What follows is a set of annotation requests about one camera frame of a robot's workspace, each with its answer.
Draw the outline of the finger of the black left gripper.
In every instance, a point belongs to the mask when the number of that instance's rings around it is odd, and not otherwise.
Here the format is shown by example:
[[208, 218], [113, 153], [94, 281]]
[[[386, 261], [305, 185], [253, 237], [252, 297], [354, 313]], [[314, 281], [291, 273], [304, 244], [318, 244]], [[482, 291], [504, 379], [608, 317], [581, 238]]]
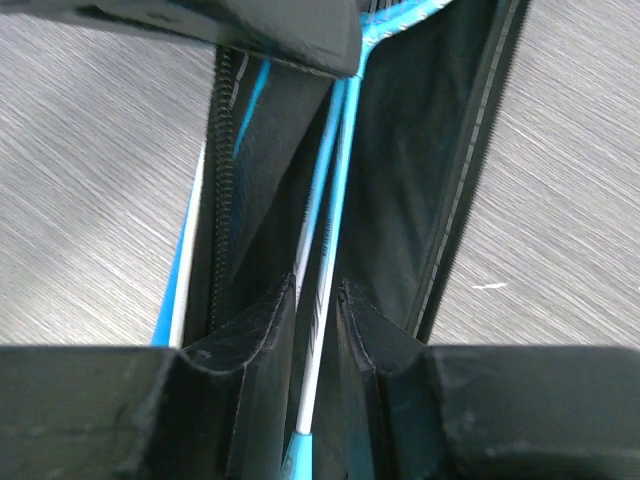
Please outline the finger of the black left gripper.
[[354, 75], [361, 53], [354, 1], [3, 1], [1, 13], [219, 45], [332, 77]]

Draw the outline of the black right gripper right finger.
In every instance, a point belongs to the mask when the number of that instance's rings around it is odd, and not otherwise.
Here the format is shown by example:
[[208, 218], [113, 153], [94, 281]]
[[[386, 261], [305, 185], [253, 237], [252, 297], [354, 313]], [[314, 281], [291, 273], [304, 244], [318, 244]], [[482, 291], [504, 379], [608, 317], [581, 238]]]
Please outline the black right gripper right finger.
[[426, 345], [337, 296], [352, 479], [635, 479], [639, 353]]

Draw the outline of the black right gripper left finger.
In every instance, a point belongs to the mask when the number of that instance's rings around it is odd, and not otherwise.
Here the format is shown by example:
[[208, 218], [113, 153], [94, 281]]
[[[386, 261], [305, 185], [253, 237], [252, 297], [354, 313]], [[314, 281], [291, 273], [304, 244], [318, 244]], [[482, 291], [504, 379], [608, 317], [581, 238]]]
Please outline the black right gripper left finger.
[[5, 346], [5, 479], [276, 479], [295, 288], [184, 350]]

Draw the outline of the blue racket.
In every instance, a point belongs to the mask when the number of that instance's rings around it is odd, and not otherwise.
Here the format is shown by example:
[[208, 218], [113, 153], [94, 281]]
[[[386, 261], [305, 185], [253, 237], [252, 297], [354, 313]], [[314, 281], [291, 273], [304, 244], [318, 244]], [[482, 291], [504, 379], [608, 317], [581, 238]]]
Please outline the blue racket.
[[330, 113], [327, 119], [328, 132], [322, 137], [323, 153], [334, 159], [334, 171], [329, 194], [326, 227], [321, 254], [318, 282], [319, 298], [327, 303], [333, 290], [335, 271], [340, 248], [344, 241], [347, 222], [348, 194], [350, 189], [350, 167], [357, 123], [358, 103], [362, 78], [354, 76], [336, 83], [341, 88], [340, 96], [334, 91], [332, 99], [340, 99], [338, 113]]
[[300, 296], [329, 167], [334, 165], [297, 421], [280, 470], [283, 479], [310, 479], [312, 477], [312, 419], [356, 115], [368, 57], [380, 42], [426, 20], [447, 5], [446, 1], [433, 0], [372, 2], [369, 9], [360, 14], [362, 48], [358, 70], [352, 77], [337, 80], [332, 88], [294, 261], [295, 295]]

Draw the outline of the blue sport racket bag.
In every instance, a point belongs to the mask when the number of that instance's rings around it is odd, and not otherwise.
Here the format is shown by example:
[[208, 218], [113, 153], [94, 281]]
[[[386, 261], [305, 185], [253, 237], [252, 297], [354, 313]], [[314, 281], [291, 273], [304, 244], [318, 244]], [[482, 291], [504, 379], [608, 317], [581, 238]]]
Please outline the blue sport racket bag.
[[[346, 232], [312, 419], [312, 477], [345, 479], [337, 291], [357, 284], [426, 340], [482, 168], [525, 1], [446, 1], [370, 53], [355, 129]], [[256, 304], [294, 261], [337, 80], [219, 47], [205, 141], [153, 336], [189, 348]], [[302, 292], [283, 458], [295, 429], [334, 165]]]

